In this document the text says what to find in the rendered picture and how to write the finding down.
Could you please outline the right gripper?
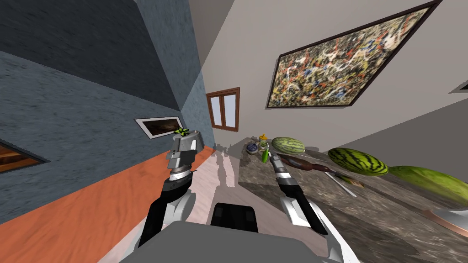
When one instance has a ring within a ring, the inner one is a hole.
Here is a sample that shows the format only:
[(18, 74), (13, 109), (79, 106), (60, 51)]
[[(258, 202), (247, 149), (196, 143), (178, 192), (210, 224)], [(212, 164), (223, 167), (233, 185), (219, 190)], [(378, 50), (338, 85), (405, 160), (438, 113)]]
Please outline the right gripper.
[(276, 176), (288, 176), (288, 171), (282, 164), (281, 157), (278, 155), (271, 155), (270, 162), (274, 168)]

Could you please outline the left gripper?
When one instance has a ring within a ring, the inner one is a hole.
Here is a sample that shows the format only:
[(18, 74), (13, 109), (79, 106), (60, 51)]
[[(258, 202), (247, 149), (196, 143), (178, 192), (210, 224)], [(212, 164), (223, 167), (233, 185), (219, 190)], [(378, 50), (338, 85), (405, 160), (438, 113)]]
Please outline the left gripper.
[(171, 150), (167, 153), (168, 168), (179, 172), (183, 167), (191, 166), (195, 156), (204, 149), (204, 142), (199, 131), (189, 131), (187, 135), (176, 134)]

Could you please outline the pale green watermelon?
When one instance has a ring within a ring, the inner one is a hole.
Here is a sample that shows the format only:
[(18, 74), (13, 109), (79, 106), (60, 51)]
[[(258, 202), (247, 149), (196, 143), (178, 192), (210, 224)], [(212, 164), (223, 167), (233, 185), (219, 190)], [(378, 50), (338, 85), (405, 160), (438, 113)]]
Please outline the pale green watermelon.
[(271, 145), (277, 150), (285, 154), (297, 155), (305, 152), (304, 144), (291, 137), (276, 137), (272, 140)]

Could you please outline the dark brown long utensil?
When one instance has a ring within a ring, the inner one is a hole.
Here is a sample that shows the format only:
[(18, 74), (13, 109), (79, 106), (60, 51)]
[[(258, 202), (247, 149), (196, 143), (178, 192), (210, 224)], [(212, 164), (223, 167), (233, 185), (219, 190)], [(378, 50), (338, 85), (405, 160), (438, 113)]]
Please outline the dark brown long utensil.
[(300, 159), (297, 157), (293, 156), (288, 156), (284, 154), (278, 154), (278, 156), (281, 158), (281, 161), (284, 162), (285, 164), (300, 169), (300, 170), (305, 170), (305, 171), (310, 171), (310, 170), (317, 170), (317, 171), (322, 171), (322, 172), (328, 172), (328, 173), (336, 173), (336, 171), (321, 165), (321, 164), (314, 164), (310, 163), (304, 159)]

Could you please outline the white-framed dark picture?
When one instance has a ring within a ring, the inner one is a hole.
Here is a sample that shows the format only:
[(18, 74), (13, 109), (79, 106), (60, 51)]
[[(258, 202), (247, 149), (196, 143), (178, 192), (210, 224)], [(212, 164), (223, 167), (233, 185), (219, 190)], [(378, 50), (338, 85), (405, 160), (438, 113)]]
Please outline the white-framed dark picture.
[(177, 116), (139, 118), (134, 120), (149, 139), (170, 135), (173, 134), (175, 130), (183, 128), (183, 125)]

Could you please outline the brown-framed window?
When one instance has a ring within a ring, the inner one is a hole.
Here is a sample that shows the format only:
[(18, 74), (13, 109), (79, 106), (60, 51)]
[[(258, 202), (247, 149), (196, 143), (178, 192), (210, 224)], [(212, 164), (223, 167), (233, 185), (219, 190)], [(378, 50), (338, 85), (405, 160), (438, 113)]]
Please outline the brown-framed window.
[(213, 128), (237, 132), (239, 130), (240, 88), (206, 94)]

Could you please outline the white-bladed knife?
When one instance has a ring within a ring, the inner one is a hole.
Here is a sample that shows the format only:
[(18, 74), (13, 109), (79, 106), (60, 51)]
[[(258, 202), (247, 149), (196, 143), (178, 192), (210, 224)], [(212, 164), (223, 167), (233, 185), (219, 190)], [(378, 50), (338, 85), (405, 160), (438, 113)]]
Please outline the white-bladed knife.
[(344, 185), (340, 184), (330, 173), (324, 172), (327, 176), (329, 176), (335, 183), (337, 183), (347, 194), (353, 196), (354, 198), (357, 197), (356, 194), (354, 194), (352, 191), (347, 189)]

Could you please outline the dark striped watermelon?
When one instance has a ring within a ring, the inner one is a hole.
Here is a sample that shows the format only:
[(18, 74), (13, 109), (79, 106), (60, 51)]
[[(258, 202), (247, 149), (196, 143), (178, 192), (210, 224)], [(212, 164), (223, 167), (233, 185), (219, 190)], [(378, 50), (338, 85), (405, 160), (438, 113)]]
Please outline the dark striped watermelon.
[(383, 176), (388, 173), (388, 166), (374, 156), (350, 149), (337, 147), (328, 151), (329, 158), (350, 172), (366, 176)]

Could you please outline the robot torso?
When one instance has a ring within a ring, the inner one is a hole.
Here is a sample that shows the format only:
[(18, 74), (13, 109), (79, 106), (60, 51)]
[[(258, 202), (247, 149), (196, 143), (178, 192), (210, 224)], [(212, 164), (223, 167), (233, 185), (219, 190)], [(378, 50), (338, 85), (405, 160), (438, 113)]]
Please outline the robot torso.
[(323, 263), (299, 240), (176, 221), (120, 263)]

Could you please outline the large speckled dark-framed painting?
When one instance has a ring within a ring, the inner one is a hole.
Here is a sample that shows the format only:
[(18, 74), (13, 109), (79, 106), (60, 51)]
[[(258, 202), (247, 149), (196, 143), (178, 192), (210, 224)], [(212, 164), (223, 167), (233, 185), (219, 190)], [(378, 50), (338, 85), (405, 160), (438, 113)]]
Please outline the large speckled dark-framed painting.
[(266, 107), (352, 106), (442, 0), (281, 54)]

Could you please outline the large light green melon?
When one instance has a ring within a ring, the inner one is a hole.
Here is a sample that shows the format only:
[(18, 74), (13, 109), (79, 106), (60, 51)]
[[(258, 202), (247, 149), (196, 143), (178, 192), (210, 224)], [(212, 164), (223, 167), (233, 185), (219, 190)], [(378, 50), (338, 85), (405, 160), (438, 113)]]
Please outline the large light green melon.
[(468, 206), (468, 184), (453, 176), (414, 166), (393, 166), (388, 171), (408, 183)]

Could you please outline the dark-framed brown picture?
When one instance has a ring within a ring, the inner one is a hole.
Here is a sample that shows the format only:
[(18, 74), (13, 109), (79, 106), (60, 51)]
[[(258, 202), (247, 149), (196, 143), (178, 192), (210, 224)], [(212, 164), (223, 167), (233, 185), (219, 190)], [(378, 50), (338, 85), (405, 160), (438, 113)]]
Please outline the dark-framed brown picture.
[(49, 161), (0, 139), (0, 174), (37, 166), (43, 163), (49, 163)]

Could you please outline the grey pan with copper rim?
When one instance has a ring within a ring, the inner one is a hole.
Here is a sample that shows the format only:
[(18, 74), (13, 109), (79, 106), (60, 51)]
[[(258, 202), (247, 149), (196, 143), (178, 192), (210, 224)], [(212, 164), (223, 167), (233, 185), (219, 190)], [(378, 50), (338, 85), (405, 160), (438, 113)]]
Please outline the grey pan with copper rim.
[(422, 213), (438, 225), (468, 237), (468, 208), (424, 210)]

